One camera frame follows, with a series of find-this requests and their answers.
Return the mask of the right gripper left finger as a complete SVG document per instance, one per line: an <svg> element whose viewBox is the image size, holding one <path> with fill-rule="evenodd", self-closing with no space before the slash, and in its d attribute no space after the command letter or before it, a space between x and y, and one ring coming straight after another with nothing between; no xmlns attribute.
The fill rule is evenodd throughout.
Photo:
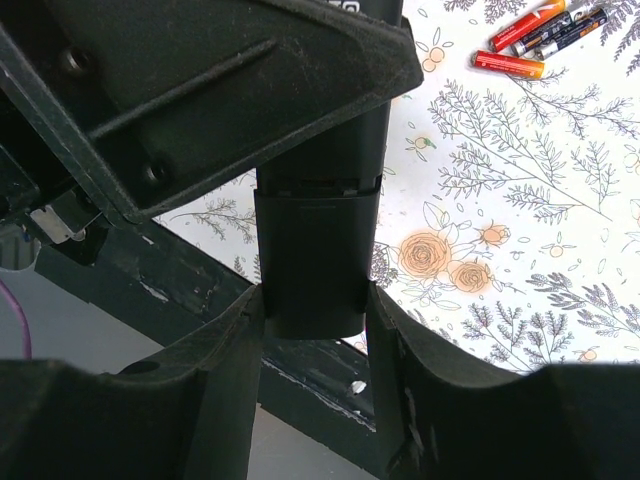
<svg viewBox="0 0 640 480"><path fill-rule="evenodd" d="M264 331L262 291L117 374L1 365L5 479L243 479Z"/></svg>

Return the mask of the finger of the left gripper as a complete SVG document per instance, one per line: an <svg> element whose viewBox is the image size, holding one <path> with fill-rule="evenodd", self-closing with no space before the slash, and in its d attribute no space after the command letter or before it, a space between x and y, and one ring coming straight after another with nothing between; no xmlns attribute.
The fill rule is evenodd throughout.
<svg viewBox="0 0 640 480"><path fill-rule="evenodd" d="M51 1L57 24L108 32L107 77L135 111L135 222L300 143L343 106L367 112L422 83L407 28L342 19L333 32L271 1Z"/></svg>

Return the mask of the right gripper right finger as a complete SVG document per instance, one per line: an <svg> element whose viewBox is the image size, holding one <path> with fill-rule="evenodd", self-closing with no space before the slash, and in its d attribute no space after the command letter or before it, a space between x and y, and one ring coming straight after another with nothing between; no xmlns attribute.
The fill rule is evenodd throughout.
<svg viewBox="0 0 640 480"><path fill-rule="evenodd" d="M368 291L376 436L387 479L635 479L639 369L551 364L521 376Z"/></svg>

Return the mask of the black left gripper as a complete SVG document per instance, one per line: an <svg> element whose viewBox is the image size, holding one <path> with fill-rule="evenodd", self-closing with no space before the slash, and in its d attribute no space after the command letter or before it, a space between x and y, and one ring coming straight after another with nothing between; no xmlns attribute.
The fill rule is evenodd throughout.
<svg viewBox="0 0 640 480"><path fill-rule="evenodd" d="M4 24L1 89L24 120L15 158L34 189L33 226L66 242L103 218L135 222L135 111L107 77L123 63L108 32L87 24Z"/></svg>

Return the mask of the black remote with buttons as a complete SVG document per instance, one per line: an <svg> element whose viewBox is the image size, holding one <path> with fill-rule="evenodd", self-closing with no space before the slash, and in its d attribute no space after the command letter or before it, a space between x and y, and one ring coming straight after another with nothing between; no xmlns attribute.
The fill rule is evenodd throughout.
<svg viewBox="0 0 640 480"><path fill-rule="evenodd" d="M401 24L401 1L271 1L298 19L333 32L347 16L369 23ZM355 199L381 192L390 104L367 112L343 106L299 133L300 143L256 169L256 199Z"/></svg>

